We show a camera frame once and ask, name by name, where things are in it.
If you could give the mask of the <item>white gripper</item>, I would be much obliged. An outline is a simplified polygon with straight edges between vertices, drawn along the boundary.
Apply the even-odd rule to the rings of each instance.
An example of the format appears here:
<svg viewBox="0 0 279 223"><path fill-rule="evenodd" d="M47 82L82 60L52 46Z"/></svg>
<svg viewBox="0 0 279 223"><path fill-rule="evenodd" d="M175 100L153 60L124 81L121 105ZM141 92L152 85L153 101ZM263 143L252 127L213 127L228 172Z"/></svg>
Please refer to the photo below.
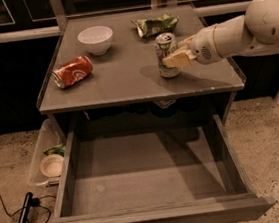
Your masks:
<svg viewBox="0 0 279 223"><path fill-rule="evenodd" d="M215 30L216 24L203 28L196 35L179 40L178 48L190 47L191 50L181 50L166 56L163 59L165 66L169 68L190 66L193 59L204 65L221 61L222 56L217 52L215 42Z"/></svg>

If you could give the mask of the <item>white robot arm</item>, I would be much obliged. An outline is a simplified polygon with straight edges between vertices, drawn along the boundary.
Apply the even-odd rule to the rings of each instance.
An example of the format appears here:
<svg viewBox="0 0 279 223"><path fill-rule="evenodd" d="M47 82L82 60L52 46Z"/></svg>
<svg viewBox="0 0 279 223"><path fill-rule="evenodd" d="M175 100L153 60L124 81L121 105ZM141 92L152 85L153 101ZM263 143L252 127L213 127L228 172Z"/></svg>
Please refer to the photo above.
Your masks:
<svg viewBox="0 0 279 223"><path fill-rule="evenodd" d="M180 41L162 59L166 67L208 65L227 57L260 57L279 53L279 0L253 0L243 15L207 26Z"/></svg>

